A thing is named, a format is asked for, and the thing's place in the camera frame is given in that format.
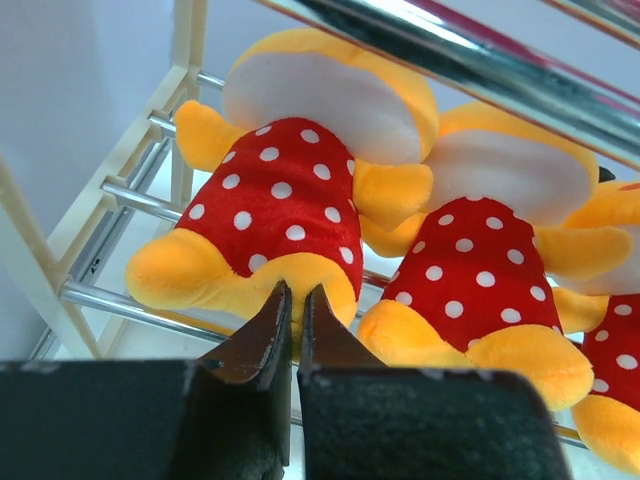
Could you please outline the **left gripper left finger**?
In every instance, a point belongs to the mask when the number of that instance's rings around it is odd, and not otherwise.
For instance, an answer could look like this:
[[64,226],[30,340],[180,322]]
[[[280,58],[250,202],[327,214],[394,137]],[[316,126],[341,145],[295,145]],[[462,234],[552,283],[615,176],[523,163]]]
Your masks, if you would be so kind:
[[281,359],[290,364],[291,339],[291,291],[279,281],[259,312],[198,362],[225,385],[264,388]]

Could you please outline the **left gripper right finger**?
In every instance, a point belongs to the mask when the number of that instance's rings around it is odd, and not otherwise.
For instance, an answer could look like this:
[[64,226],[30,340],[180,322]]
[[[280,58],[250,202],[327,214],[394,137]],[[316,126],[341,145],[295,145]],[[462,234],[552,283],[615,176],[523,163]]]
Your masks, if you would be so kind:
[[324,287],[318,285],[305,300],[299,367],[303,375],[356,375],[385,364],[336,317]]

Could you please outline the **yellow bear plush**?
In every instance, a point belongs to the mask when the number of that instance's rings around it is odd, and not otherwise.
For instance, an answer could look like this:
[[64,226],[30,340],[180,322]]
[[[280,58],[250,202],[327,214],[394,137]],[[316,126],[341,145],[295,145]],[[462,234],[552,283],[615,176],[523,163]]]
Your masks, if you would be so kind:
[[547,278],[606,273],[632,246],[617,227],[565,224],[598,185],[595,155],[472,101],[442,115],[426,163],[434,186],[424,212],[390,234],[363,230],[401,264],[358,339],[391,366],[509,370],[549,409],[575,405],[593,368],[564,335]]
[[322,287],[350,324],[363,276],[361,224],[391,231],[427,202],[437,136],[425,78],[311,27],[271,34],[233,65],[221,110],[176,111],[185,162],[209,178],[175,227],[129,260],[131,296],[157,309],[252,318],[274,286]]
[[584,334],[591,392],[571,409],[583,443],[613,467],[639,473],[639,184],[607,180],[572,213],[569,228],[617,227],[631,236],[623,263],[589,280],[554,274],[554,300],[567,333]]

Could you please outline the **cream two-tier shelf rack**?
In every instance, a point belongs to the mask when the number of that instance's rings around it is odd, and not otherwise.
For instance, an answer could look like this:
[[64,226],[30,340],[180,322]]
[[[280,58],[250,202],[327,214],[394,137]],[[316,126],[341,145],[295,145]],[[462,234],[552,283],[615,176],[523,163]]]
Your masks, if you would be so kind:
[[[532,50],[435,1],[274,1],[271,8],[377,50],[436,80],[602,153],[630,169],[639,166],[637,98]],[[40,234],[20,188],[1,173],[1,260],[51,330],[77,356],[96,357],[98,343],[85,308],[109,312],[110,331],[124,320],[209,341],[227,331],[69,276],[103,214],[130,207],[166,221],[190,192],[190,169],[176,166],[172,200],[164,202],[125,184],[135,165],[147,166],[152,142],[166,144],[174,128],[169,111],[183,96],[222,80],[201,68],[207,3],[180,1],[174,14],[169,72],[49,237]]]

